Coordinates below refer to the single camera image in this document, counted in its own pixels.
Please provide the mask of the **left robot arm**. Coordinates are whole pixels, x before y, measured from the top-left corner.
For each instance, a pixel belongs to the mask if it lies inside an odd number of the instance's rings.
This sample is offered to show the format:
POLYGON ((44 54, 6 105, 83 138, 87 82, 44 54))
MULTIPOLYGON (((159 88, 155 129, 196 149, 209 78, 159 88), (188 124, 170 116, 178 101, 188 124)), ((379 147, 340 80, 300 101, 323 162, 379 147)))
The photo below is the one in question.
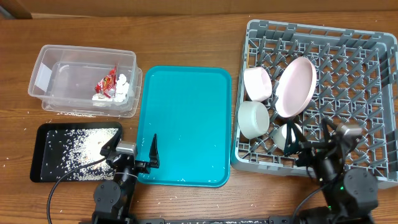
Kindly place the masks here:
POLYGON ((68 171, 59 178, 52 187, 46 205, 47 221, 52 223, 50 204, 58 185, 69 175, 105 161, 115 170, 113 180, 105 180, 95 188, 93 198, 95 210, 91 217, 92 223, 138 223, 136 217, 129 213, 134 195, 138 174, 150 174, 151 169, 160 167, 157 148, 157 135, 153 135, 150 145, 149 160, 137 159, 137 147, 133 142, 121 139, 122 131, 116 132, 100 150, 102 158, 98 161, 82 165, 68 171))

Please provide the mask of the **grey bowl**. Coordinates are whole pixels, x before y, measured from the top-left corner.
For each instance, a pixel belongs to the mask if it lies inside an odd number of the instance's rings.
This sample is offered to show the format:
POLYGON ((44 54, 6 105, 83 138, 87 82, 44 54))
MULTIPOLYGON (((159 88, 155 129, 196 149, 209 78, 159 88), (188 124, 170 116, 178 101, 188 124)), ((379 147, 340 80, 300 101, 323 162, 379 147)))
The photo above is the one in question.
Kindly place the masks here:
POLYGON ((242 135, 254 139, 269 129, 269 113, 265 105, 257 101, 244 101, 238 109, 238 125, 242 135))

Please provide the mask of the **white cup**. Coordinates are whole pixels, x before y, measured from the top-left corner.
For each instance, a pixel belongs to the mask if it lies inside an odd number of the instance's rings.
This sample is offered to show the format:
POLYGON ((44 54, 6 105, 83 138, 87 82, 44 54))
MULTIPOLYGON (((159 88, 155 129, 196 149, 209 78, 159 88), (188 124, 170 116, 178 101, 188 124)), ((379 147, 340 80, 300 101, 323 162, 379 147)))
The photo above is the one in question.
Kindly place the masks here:
MULTIPOLYGON (((296 127, 298 128, 298 130, 302 133, 302 128, 296 124, 296 127)), ((295 142, 295 134, 294 132, 291 130, 291 138, 292 138, 292 142, 295 142)), ((273 135, 272 137, 274 144, 281 149, 282 151, 284 151, 284 147, 285 147, 285 142, 287 139, 287 124, 282 125, 276 132, 276 134, 273 135)))

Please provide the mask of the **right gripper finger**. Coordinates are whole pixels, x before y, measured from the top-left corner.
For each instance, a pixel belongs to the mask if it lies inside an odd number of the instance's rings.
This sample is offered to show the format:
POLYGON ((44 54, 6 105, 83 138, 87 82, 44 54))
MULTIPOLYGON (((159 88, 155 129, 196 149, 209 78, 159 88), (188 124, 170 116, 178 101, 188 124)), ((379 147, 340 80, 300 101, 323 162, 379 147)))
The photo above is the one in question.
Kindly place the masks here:
POLYGON ((298 154, 303 151, 302 145, 307 140, 293 121, 288 121, 286 127, 287 137, 285 139, 284 155, 298 154))
POLYGON ((327 144, 336 144, 336 129, 337 125, 328 118, 321 120, 321 127, 323 131, 323 139, 327 144))

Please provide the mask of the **red foil wrapper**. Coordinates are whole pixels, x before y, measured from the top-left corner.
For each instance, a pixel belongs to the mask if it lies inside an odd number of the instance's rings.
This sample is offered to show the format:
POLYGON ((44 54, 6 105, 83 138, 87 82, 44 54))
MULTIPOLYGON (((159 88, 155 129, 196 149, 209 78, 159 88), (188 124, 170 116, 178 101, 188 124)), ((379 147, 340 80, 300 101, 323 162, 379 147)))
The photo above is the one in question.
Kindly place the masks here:
POLYGON ((117 66, 115 66, 102 80, 95 86, 96 93, 101 93, 107 98, 112 98, 116 92, 116 74, 117 66))

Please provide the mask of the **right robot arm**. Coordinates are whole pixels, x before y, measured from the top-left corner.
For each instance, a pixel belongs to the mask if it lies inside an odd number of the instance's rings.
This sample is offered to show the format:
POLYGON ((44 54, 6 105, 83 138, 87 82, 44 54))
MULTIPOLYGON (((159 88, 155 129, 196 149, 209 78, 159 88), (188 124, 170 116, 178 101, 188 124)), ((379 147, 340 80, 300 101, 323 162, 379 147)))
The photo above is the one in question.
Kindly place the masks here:
POLYGON ((309 194, 321 192, 324 207, 302 210, 297 206, 291 223, 373 223, 371 212, 379 205, 376 177, 364 169, 346 170, 346 158, 363 137, 357 124, 335 124, 322 119, 323 140, 310 142, 296 124, 288 121, 284 155, 296 154, 295 164, 312 168, 319 187, 309 194))

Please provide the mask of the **white napkin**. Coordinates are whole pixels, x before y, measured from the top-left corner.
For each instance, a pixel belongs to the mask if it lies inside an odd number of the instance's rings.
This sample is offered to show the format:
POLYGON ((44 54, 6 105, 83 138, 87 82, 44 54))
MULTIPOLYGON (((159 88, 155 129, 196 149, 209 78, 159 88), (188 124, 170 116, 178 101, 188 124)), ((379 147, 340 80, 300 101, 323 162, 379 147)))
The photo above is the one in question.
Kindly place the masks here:
POLYGON ((116 92, 112 98, 107 98, 101 93, 95 93, 92 96, 92 100, 122 102, 126 99, 128 90, 129 90, 129 83, 127 82, 126 76, 122 73, 118 75, 116 81, 116 92))

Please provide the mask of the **white plate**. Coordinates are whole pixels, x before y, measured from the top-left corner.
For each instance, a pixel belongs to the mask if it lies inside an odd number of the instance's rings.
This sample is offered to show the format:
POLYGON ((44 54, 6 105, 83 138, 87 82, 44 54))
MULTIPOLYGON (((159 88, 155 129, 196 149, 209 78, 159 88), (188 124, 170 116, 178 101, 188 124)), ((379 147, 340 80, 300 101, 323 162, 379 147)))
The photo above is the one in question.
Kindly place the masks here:
POLYGON ((317 71, 306 57, 293 60, 282 73, 275 91, 276 112, 283 118, 294 117, 308 106, 315 92, 317 71))

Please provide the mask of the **pink bowl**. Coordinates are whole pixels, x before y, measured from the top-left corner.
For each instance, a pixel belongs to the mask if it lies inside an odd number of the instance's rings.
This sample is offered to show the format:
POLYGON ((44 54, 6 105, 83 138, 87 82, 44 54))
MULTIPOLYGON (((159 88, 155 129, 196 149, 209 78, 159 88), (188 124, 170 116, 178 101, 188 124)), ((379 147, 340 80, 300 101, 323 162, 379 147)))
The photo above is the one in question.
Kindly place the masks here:
POLYGON ((246 92, 252 101, 262 102, 272 94, 272 82, 262 67, 245 69, 243 80, 246 92))

